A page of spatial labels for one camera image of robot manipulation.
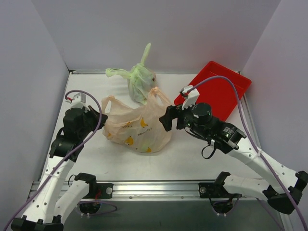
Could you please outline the orange banana-print plastic bag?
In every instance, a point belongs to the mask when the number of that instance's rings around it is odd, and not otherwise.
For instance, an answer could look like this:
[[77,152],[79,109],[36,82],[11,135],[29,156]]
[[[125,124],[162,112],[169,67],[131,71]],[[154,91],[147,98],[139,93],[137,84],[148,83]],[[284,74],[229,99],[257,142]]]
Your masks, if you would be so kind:
[[172,136],[159,121],[170,105],[171,101],[158,87],[150,90],[147,104],[138,108],[108,96],[102,99],[102,112],[108,116],[103,135],[139,153],[159,152]]

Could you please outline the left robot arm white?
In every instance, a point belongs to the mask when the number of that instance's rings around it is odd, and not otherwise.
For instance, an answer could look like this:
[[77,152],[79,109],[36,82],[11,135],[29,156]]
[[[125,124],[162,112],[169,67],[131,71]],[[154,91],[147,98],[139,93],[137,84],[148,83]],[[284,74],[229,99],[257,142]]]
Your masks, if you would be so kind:
[[59,194],[85,143],[104,127],[107,118],[91,106],[73,106],[65,112],[39,187],[21,207],[23,215],[13,218],[13,231],[62,231],[79,201],[96,195],[96,177],[87,173],[77,174],[71,188],[63,196]]

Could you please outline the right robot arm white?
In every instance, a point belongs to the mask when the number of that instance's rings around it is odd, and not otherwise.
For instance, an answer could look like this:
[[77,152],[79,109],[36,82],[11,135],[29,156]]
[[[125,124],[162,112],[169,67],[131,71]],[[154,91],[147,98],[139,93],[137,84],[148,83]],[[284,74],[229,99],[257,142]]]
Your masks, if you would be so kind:
[[241,161],[260,176],[259,179],[250,179],[221,172],[213,185],[217,196],[240,194],[267,201],[283,214],[294,211],[308,184],[307,172],[289,169],[260,148],[253,148],[242,130],[214,117],[207,103],[187,109],[182,109],[181,105],[168,106],[159,121],[166,131],[170,131],[173,119],[177,119],[177,129],[188,128],[190,135],[206,141],[214,151],[220,150]]

